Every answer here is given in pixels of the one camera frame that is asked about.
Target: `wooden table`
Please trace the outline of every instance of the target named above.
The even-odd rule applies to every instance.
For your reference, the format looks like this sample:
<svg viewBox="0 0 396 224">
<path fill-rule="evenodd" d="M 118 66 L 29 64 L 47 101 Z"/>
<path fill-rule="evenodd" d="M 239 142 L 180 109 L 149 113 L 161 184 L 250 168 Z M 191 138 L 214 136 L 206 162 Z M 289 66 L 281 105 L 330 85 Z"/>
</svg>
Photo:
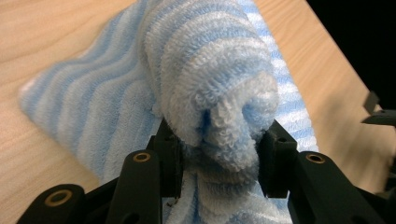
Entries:
<svg viewBox="0 0 396 224">
<path fill-rule="evenodd" d="M 90 171 L 22 114 L 18 90 L 49 65 L 79 55 L 132 2 L 0 2 L 0 223 L 14 223 L 52 186 L 98 186 Z M 368 91 L 304 0 L 257 4 L 304 97 L 319 150 L 353 184 L 380 191 L 395 154 L 394 130 L 361 124 Z"/>
</svg>

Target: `towel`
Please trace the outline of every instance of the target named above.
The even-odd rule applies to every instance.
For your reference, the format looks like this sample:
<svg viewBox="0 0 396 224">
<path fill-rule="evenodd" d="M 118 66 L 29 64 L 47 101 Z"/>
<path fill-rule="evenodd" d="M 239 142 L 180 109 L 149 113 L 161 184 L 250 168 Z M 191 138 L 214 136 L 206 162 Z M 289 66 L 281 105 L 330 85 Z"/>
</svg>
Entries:
<svg viewBox="0 0 396 224">
<path fill-rule="evenodd" d="M 290 223 L 286 200 L 262 195 L 255 144 L 276 119 L 298 150 L 318 151 L 252 0 L 140 0 L 83 55 L 27 83 L 21 109 L 102 183 L 165 118 L 187 166 L 181 198 L 163 199 L 164 223 Z"/>
</svg>

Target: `blue striped towel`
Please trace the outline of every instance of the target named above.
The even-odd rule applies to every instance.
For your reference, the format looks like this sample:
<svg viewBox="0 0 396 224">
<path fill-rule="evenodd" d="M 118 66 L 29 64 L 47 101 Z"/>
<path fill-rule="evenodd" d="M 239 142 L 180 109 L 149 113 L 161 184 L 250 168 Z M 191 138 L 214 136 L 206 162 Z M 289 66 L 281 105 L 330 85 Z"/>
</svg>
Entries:
<svg viewBox="0 0 396 224">
<path fill-rule="evenodd" d="M 103 183 L 165 118 L 188 163 L 166 223 L 289 223 L 285 200 L 261 193 L 255 142 L 277 119 L 300 151 L 318 150 L 252 0 L 138 1 L 86 53 L 26 84 L 21 108 Z"/>
</svg>

